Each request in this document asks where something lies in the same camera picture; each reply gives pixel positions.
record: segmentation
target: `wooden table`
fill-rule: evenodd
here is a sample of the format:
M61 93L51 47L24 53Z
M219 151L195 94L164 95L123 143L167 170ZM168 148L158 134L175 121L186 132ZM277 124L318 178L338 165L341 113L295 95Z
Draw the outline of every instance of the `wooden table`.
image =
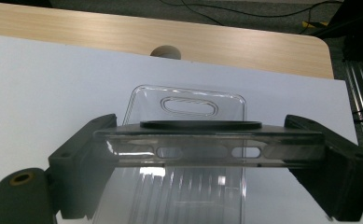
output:
M7 4L0 35L143 55L173 46L182 60L333 78L328 46L305 35Z

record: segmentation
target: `black plastic part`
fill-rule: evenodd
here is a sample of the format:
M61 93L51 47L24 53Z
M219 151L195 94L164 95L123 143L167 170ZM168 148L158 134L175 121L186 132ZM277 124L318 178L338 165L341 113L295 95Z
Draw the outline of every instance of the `black plastic part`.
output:
M54 204L63 218L92 218L114 167L91 156L94 131L117 126L115 115L93 119L49 156Z
M285 127L324 134L327 152L323 166L290 172L329 217L359 221L363 212L363 148L309 119L287 116Z
M0 224L53 224L48 183L44 171L18 171L0 182Z
M140 127L162 130L207 130L211 131L237 131L251 130L262 127L256 121L222 121L222 120L152 120L141 121Z

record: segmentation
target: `light wood surface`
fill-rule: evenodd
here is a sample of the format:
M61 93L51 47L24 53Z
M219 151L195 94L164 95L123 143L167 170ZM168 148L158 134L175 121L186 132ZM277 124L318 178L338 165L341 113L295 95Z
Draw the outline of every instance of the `light wood surface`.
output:
M304 35L7 4L0 35L143 55L173 46L181 60L333 78L328 46Z

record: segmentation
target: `gray floor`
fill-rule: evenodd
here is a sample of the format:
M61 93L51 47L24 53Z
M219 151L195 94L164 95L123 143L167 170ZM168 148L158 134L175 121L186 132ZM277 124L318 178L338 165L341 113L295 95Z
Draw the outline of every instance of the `gray floor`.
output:
M162 0L177 6L164 4L160 0L50 0L54 7L70 10L99 12L143 18L153 18L171 21L188 21L206 24L216 22L190 11L182 6L181 0ZM184 0L187 4L204 4L218 7L227 7L250 14L284 15L310 7L308 4L262 3L245 1L204 1ZM311 12L311 21L329 21L339 8L340 4L325 4L315 7ZM282 18L261 18L241 13L230 12L211 7L191 6L193 10L203 13L221 24L231 27L274 31L288 34L303 32L308 35L315 29L304 29L302 21L308 21L309 12L304 11L298 15ZM334 76L345 80L345 68L342 63L343 38L327 39ZM363 146L363 138L359 126L356 126L358 142Z

